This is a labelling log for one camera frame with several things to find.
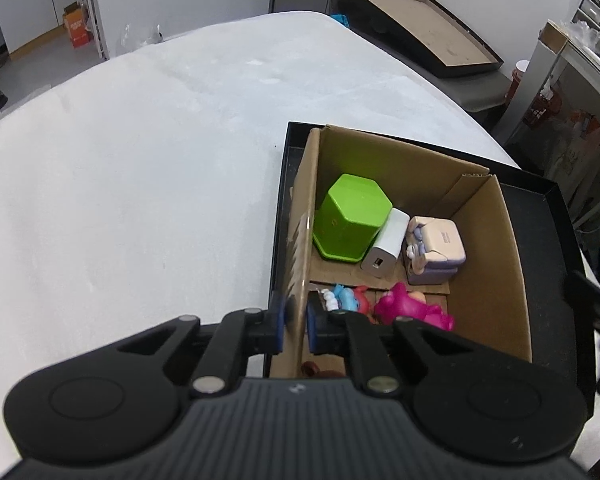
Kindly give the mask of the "blue red figurine toy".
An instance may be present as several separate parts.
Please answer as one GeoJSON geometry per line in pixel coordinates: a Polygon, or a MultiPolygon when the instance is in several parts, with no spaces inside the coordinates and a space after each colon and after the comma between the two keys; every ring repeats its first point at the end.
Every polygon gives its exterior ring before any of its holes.
{"type": "Polygon", "coordinates": [[[351,288],[341,284],[337,284],[333,288],[323,287],[318,290],[328,312],[343,310],[371,315],[373,313],[372,305],[366,292],[366,286],[351,288]]]}

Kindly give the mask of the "brown haired doll figurine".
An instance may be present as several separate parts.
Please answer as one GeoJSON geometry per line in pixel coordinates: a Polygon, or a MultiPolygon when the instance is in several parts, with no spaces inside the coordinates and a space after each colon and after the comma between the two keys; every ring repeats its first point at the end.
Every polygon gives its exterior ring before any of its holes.
{"type": "Polygon", "coordinates": [[[343,378],[344,374],[338,370],[323,370],[313,361],[303,362],[301,373],[304,377],[310,379],[343,378]]]}

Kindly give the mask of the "pink figurine toy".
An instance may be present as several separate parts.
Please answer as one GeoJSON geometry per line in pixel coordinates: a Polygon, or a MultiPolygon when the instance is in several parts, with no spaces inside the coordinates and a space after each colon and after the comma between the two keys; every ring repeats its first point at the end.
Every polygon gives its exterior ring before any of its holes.
{"type": "Polygon", "coordinates": [[[455,318],[437,304],[427,304],[423,294],[414,296],[404,283],[394,284],[374,305],[373,316],[381,324],[390,325],[397,318],[414,318],[440,330],[452,332],[455,318]]]}

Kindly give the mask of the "white USB charger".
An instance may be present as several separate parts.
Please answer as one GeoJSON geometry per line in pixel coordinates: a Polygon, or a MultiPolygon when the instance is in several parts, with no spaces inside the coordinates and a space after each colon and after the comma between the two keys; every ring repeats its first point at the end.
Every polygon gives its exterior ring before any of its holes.
{"type": "Polygon", "coordinates": [[[385,278],[396,267],[408,222],[411,217],[404,211],[392,208],[385,224],[375,237],[362,260],[361,269],[374,278],[385,278]]]}

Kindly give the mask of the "green hexagonal container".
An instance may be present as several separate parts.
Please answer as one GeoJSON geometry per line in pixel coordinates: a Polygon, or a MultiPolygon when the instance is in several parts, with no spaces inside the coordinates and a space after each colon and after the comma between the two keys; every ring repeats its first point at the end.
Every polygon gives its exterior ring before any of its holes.
{"type": "Polygon", "coordinates": [[[318,252],[327,260],[360,262],[391,209],[374,180],[342,174],[315,214],[313,241],[318,252]]]}

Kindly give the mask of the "brown cardboard box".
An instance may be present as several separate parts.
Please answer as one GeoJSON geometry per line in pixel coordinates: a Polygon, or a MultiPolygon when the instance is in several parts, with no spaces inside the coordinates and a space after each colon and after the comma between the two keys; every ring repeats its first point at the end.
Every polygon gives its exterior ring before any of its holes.
{"type": "Polygon", "coordinates": [[[515,358],[532,358],[526,286],[498,178],[474,162],[336,126],[314,127],[290,191],[283,256],[284,346],[276,378],[309,357],[310,292],[394,292],[434,324],[515,358]]]}

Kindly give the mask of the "lavender cube toy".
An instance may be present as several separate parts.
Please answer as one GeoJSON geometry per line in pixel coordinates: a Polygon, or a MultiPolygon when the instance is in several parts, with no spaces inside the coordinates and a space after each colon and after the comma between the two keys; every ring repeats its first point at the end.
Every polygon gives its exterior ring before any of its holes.
{"type": "Polygon", "coordinates": [[[466,261],[460,231],[451,219],[413,217],[408,222],[403,255],[412,285],[448,282],[466,261]]]}

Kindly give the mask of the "black shallow tray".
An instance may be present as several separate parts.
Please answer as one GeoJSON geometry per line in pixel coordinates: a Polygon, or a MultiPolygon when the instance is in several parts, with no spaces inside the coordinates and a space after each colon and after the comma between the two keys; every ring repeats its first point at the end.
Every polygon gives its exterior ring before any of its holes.
{"type": "Polygon", "coordinates": [[[312,286],[361,286],[377,299],[411,281],[403,256],[335,261],[315,247],[316,211],[343,174],[373,180],[406,214],[454,221],[466,260],[424,294],[452,315],[457,335],[546,366],[593,400],[593,324],[569,291],[583,262],[554,182],[452,148],[303,122],[287,128],[280,172],[272,305],[282,310],[285,326],[273,376],[296,377],[311,359],[312,286]]]}

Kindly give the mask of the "black framed board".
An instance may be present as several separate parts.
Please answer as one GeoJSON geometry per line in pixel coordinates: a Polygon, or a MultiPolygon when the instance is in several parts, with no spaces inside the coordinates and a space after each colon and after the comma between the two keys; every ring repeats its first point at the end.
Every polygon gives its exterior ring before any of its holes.
{"type": "Polygon", "coordinates": [[[500,56],[437,0],[338,0],[351,25],[439,78],[496,72],[500,56]]]}

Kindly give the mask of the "orange cardboard box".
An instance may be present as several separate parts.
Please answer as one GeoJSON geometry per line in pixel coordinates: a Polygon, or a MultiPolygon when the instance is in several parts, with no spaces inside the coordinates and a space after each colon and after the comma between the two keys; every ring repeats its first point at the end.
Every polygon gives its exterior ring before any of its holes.
{"type": "Polygon", "coordinates": [[[87,30],[84,12],[79,3],[74,2],[65,7],[62,24],[74,48],[83,47],[91,41],[91,33],[87,30]]]}

